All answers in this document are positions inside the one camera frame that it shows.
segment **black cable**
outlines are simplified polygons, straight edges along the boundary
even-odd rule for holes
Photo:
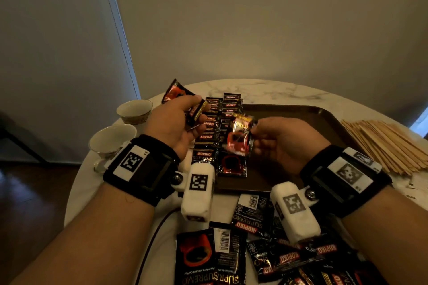
[[[172,213],[174,213],[174,212],[178,212],[179,210],[181,210],[181,208],[180,208],[180,207],[174,208],[172,211],[170,211],[169,213],[167,213],[167,214],[163,217],[162,221],[159,223],[158,228],[157,228],[157,229],[156,229],[156,231],[154,232],[154,234],[153,234],[153,236],[152,236],[152,239],[150,240],[150,243],[148,244],[148,247],[147,247],[147,250],[146,250],[146,254],[144,255],[144,258],[142,259],[142,263],[141,263],[141,266],[140,266],[140,270],[138,271],[138,275],[137,275],[137,277],[136,277],[135,285],[138,285],[138,283],[140,282],[140,277],[141,277],[142,269],[143,269],[143,267],[144,267],[144,263],[145,263],[145,262],[146,262],[146,260],[147,260],[148,252],[150,251],[150,248],[152,247],[152,244],[153,244],[154,238],[156,238],[156,235],[158,234],[158,232],[159,232],[159,230],[160,230],[160,228],[161,228],[162,224],[167,220],[167,218],[168,218]]]

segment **round table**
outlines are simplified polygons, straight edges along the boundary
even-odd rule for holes
[[[387,123],[397,123],[389,117],[352,100],[293,83],[257,79],[226,79],[194,83],[186,86],[186,88],[204,98],[206,96],[222,97],[223,93],[240,93],[244,104],[312,105],[328,110],[338,120],[382,120]],[[162,96],[163,94],[159,94],[150,99],[155,107],[161,103]],[[143,128],[144,125],[137,126],[139,134],[142,132]],[[413,138],[420,147],[428,149],[428,142],[426,140],[410,130],[408,130],[408,132],[409,136]],[[102,176],[93,171],[93,163],[97,159],[98,156],[90,151],[76,175],[68,198],[64,226],[85,207],[103,182]],[[417,173],[415,175],[428,180],[428,174],[426,172]],[[392,177],[394,185],[398,188],[404,188],[408,184],[408,179],[394,175]],[[211,220],[230,223],[237,202],[238,196],[215,194],[212,204]],[[155,210],[155,220],[151,234],[153,234],[163,216],[173,208],[179,207],[180,204],[181,199],[177,197],[176,193],[159,203]],[[142,272],[140,283],[173,284],[176,234],[206,227],[206,224],[184,221],[179,213],[174,213],[169,217],[160,229],[153,243],[150,255]],[[249,255],[247,255],[246,267],[247,284],[257,284],[257,278]]]

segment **barcode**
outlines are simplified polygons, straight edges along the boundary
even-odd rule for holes
[[[229,252],[229,243],[230,243],[230,230],[224,230],[221,233],[220,237],[220,250],[224,250],[225,252]]]
[[[259,202],[259,196],[258,195],[251,195],[249,198],[249,207],[256,210],[258,202]]]

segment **white teacup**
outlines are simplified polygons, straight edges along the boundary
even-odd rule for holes
[[[120,105],[116,113],[124,123],[138,125],[147,121],[152,108],[153,103],[150,100],[134,99]]]
[[[130,124],[117,124],[95,133],[89,140],[89,148],[101,159],[94,163],[94,171],[103,173],[107,160],[113,158],[122,144],[136,137],[136,128]]]

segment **wall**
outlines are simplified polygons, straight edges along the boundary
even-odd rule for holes
[[[182,83],[299,83],[401,122],[428,105],[427,0],[118,0],[143,98]]]
[[[46,160],[81,162],[90,136],[139,97],[120,22],[108,0],[0,2],[0,120]],[[0,160],[31,159],[0,140]]]

